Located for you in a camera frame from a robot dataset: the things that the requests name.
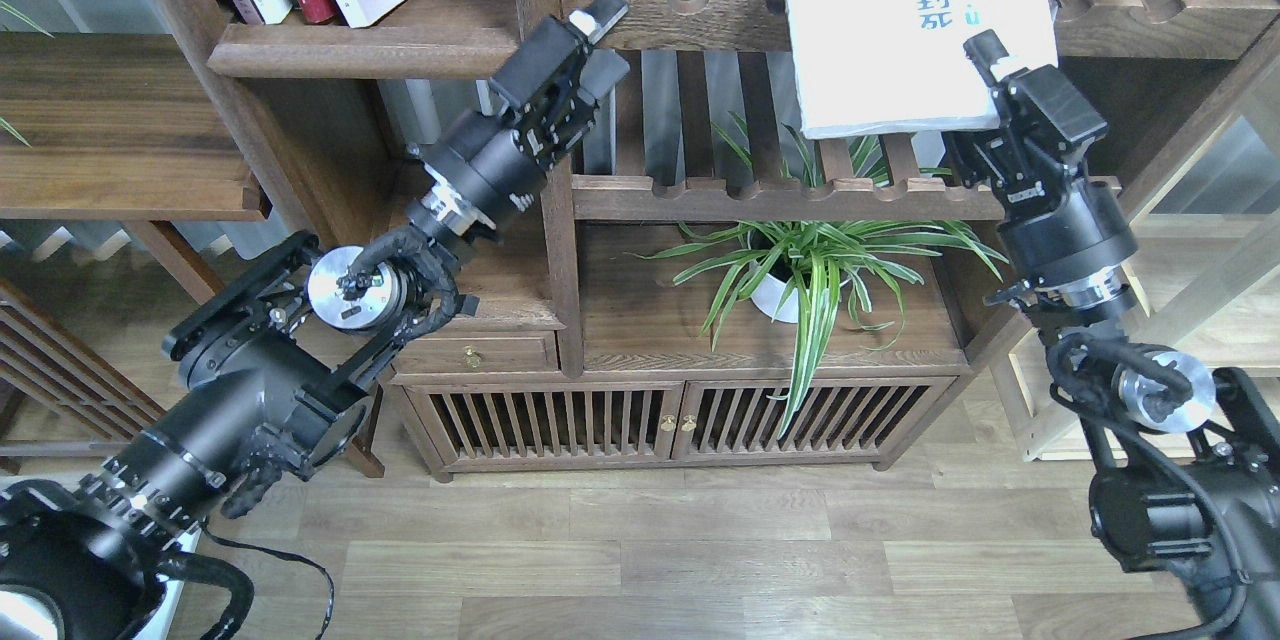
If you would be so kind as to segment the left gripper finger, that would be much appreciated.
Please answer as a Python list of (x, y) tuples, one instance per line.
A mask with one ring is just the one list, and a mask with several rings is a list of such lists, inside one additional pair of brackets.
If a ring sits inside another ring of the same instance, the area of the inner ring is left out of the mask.
[(590, 52), (630, 12), (625, 0), (594, 0), (567, 20), (544, 17), (489, 79), (520, 116), (561, 116), (580, 93)]
[(580, 99), (598, 108), (630, 70), (628, 61), (614, 49), (595, 49), (580, 74)]

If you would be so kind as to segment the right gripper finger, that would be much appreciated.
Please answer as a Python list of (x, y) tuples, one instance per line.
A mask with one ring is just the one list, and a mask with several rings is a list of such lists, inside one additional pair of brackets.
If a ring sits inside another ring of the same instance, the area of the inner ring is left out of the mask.
[(991, 90), (1014, 166), (1039, 172), (1053, 161), (1078, 172), (1089, 145), (1102, 140), (1108, 125), (1068, 76), (1053, 65), (1018, 67), (993, 29), (980, 31), (963, 47)]

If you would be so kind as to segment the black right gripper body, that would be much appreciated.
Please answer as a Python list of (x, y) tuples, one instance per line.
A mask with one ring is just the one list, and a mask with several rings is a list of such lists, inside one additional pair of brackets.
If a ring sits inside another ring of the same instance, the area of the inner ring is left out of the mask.
[(948, 163), (964, 186), (984, 183), (1004, 207), (997, 234), (1019, 276), (1004, 294), (1039, 306), (1106, 306), (1125, 292), (1116, 270), (1137, 252), (1116, 195), (1087, 175), (1091, 137), (1039, 137), (1015, 122), (998, 131), (948, 131)]

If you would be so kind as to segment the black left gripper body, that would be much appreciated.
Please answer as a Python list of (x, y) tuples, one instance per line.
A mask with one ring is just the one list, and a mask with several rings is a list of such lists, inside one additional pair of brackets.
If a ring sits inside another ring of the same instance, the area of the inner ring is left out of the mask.
[(579, 93), (562, 122), (520, 116), (511, 108), (494, 116), (467, 113), (426, 157), (435, 183), (420, 201), (416, 225), (433, 236), (504, 230), (594, 128), (599, 108)]

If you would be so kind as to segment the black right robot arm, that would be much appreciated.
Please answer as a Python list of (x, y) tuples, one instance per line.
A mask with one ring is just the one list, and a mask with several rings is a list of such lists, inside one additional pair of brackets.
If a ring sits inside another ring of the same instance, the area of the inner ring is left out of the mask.
[(1116, 195), (1085, 152), (1108, 125), (1057, 67), (1024, 69), (995, 31), (964, 44), (995, 104), (991, 129), (947, 131), (965, 186), (1004, 207), (1016, 282), (989, 303), (1029, 317), (1051, 397), (1075, 413), (1094, 476), (1091, 531), (1126, 572), (1167, 571), (1199, 623), (1175, 637), (1275, 639), (1279, 630), (1277, 420), (1240, 369), (1208, 369), (1130, 340), (1137, 252)]

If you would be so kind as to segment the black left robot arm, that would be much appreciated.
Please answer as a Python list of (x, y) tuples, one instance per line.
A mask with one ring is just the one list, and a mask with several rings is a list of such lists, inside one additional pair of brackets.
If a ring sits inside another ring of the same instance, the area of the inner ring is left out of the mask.
[(466, 113), (433, 145), (431, 188), (404, 225), (330, 251), (307, 230), (289, 236), (164, 340), (187, 388), (178, 404), (74, 490), (4, 490), (5, 639), (132, 639), (170, 581), (225, 589), (206, 637), (237, 635), (251, 579), (182, 550), (182, 536), (212, 511), (247, 515), (285, 474), (311, 479), (355, 439), (393, 358), (475, 314), (456, 274), (594, 125), (628, 70), (602, 47), (627, 12), (594, 0), (544, 17), (489, 81), (500, 111)]

